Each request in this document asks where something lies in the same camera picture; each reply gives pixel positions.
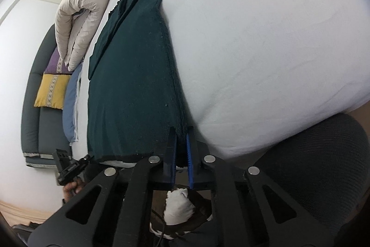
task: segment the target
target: folded green cloth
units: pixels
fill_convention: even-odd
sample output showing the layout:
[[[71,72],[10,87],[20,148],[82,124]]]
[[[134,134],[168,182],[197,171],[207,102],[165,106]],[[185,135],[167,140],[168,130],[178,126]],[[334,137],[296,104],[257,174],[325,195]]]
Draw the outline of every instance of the folded green cloth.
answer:
[[[119,0],[89,64],[87,143],[98,161],[163,155],[187,121],[162,0]]]

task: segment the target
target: purple pillow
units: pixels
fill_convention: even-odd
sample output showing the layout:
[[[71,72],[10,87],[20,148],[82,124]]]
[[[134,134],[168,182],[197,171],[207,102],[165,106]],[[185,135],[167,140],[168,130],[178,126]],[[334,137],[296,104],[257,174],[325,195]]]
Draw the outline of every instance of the purple pillow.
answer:
[[[73,71],[67,69],[63,59],[59,56],[58,48],[55,48],[44,73],[52,75],[71,75]]]

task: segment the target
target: white cloth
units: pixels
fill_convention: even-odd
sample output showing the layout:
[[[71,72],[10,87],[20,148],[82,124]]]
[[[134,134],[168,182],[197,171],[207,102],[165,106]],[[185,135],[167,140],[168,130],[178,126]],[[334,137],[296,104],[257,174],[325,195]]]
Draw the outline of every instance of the white cloth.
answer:
[[[73,148],[82,156],[88,57],[116,3],[82,70]],[[215,155],[262,149],[370,100],[370,0],[163,0],[162,9],[191,124]]]
[[[109,0],[62,0],[55,17],[58,52],[68,70],[83,59]],[[74,14],[82,12],[77,18]]]

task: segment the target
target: yellow pillow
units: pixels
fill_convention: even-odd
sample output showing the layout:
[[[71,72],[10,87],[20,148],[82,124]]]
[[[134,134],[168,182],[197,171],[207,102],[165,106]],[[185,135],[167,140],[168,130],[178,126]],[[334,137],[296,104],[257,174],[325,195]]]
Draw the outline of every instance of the yellow pillow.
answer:
[[[65,90],[70,77],[71,75],[44,74],[34,106],[63,109]]]

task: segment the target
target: gray upholstered headboard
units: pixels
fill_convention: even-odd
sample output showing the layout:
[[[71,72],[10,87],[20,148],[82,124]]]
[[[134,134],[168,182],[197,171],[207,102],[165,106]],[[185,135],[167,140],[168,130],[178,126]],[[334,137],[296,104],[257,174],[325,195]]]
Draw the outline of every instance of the gray upholstered headboard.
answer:
[[[35,168],[55,169],[52,153],[56,148],[67,150],[72,155],[62,128],[62,111],[33,106],[44,70],[56,46],[53,25],[46,33],[33,61],[25,91],[21,124],[22,151],[26,164]]]

